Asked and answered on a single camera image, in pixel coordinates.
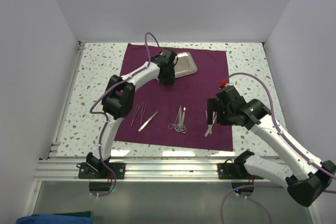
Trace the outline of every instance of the scissors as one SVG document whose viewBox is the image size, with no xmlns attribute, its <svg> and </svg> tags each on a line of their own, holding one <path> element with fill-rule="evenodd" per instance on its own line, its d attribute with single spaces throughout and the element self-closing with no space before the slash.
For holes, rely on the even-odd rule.
<svg viewBox="0 0 336 224">
<path fill-rule="evenodd" d="M 185 117 L 185 107 L 183 108 L 183 113 L 182 113 L 182 107 L 180 106 L 179 112 L 177 114 L 175 122 L 170 123 L 168 125 L 168 129 L 170 129 L 170 130 L 174 129 L 176 132 L 186 133 L 187 128 L 183 124 L 184 123 L 184 117 Z"/>
<path fill-rule="evenodd" d="M 208 119 L 208 114 L 205 111 L 205 117 Z M 208 130 L 205 132 L 204 136 L 208 136 L 209 134 L 212 134 L 212 127 L 214 126 L 214 123 L 217 119 L 217 115 L 215 116 L 215 112 L 212 114 L 212 124 L 208 124 Z"/>
</svg>

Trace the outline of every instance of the silver metal tray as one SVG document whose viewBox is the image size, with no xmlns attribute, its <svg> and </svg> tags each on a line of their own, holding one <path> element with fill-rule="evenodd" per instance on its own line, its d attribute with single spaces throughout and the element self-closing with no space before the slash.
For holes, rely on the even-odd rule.
<svg viewBox="0 0 336 224">
<path fill-rule="evenodd" d="M 180 52 L 177 54 L 177 57 L 179 61 L 175 66 L 175 78 L 188 76 L 197 72 L 197 66 L 189 52 Z"/>
</svg>

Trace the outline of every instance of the white wall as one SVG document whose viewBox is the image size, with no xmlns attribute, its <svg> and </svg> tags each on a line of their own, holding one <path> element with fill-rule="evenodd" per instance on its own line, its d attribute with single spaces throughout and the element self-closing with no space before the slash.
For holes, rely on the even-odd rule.
<svg viewBox="0 0 336 224">
<path fill-rule="evenodd" d="M 291 0 L 266 55 L 289 132 L 336 162 L 336 0 Z M 317 202 L 324 223 L 335 223 L 335 195 Z"/>
<path fill-rule="evenodd" d="M 57 0 L 77 40 L 266 41 L 289 0 Z"/>
<path fill-rule="evenodd" d="M 0 0 L 0 223 L 23 214 L 77 50 L 56 0 Z"/>
</svg>

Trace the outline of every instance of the purple mat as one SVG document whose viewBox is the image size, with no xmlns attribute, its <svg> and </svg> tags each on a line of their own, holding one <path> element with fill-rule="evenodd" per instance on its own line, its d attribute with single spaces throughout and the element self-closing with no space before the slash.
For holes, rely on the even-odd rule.
<svg viewBox="0 0 336 224">
<path fill-rule="evenodd" d="M 231 126 L 214 125 L 212 135 L 205 137 L 207 124 L 205 111 L 207 99 L 214 98 L 222 79 L 228 76 L 226 54 L 224 51 L 210 51 L 198 49 L 171 48 L 175 52 L 188 51 L 194 58 L 198 71 L 190 76 L 177 78 L 170 86 L 159 84 L 152 80 L 142 86 L 134 98 L 131 113 L 123 120 L 115 139 L 117 141 L 156 144 L 176 147 L 199 148 L 206 150 L 232 151 Z M 156 47 L 150 47 L 151 55 L 159 53 Z M 145 46 L 128 44 L 121 74 L 129 73 L 140 67 L 146 61 Z M 153 120 L 141 131 L 141 108 L 134 120 L 136 104 L 147 103 L 145 122 L 155 111 L 158 111 Z M 174 123 L 180 105 L 186 107 L 184 125 L 185 134 L 169 130 L 168 125 Z"/>
</svg>

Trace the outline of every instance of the white speckled table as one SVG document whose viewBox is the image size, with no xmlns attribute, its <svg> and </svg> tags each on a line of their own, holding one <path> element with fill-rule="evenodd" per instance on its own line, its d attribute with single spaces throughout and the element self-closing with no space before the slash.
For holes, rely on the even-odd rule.
<svg viewBox="0 0 336 224">
<path fill-rule="evenodd" d="M 247 72 L 265 82 L 275 103 L 276 117 L 285 126 L 261 43 L 161 43 L 160 46 L 226 51 L 230 74 Z M 57 150 L 57 157 L 84 157 L 96 148 L 104 117 L 91 115 L 89 109 L 105 91 L 109 78 L 113 74 L 120 74 L 126 47 L 127 43 L 85 44 L 65 123 L 58 136 L 60 146 Z M 234 76 L 230 82 L 235 84 L 237 90 L 247 101 L 257 98 L 269 107 L 265 91 L 255 80 L 244 76 Z M 222 152 L 115 141 L 111 155 L 126 157 L 237 156 L 249 149 L 260 156 L 277 156 L 264 141 L 240 126 L 233 127 L 233 147 L 233 152 Z"/>
</svg>

